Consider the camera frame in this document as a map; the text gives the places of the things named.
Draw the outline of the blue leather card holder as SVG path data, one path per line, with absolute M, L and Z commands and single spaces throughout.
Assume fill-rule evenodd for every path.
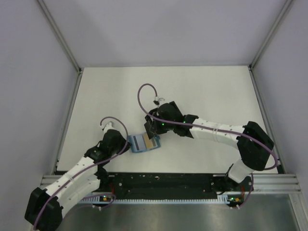
M 131 144 L 132 153 L 143 153 L 148 152 L 161 147 L 160 137 L 154 136 L 149 139 L 147 133 L 130 135 L 128 141 Z

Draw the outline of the black striped card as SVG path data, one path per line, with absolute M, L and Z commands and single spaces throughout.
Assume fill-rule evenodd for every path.
M 143 152 L 146 149 L 142 135 L 131 136 L 131 143 L 133 153 Z

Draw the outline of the gold credit card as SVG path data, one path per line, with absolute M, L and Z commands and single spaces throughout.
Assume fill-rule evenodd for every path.
M 156 139 L 155 138 L 149 139 L 147 134 L 144 134 L 143 139 L 144 139 L 146 149 L 153 149 L 158 146 Z

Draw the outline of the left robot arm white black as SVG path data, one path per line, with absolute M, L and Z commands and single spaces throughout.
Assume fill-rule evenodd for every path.
M 37 187 L 30 194 L 25 220 L 35 231 L 54 231 L 80 200 L 95 190 L 109 186 L 104 165 L 130 148 L 127 136 L 108 129 L 103 139 L 89 148 L 82 158 L 54 183 Z

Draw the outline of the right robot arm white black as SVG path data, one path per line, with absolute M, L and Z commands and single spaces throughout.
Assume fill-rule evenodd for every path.
M 231 146 L 239 151 L 240 159 L 225 175 L 225 186 L 237 190 L 246 176 L 264 171 L 272 155 L 274 143 L 256 122 L 233 126 L 203 120 L 196 115 L 183 115 L 175 102 L 164 103 L 145 116 L 145 130 L 151 139 L 155 135 L 174 132 L 180 137 L 204 139 Z

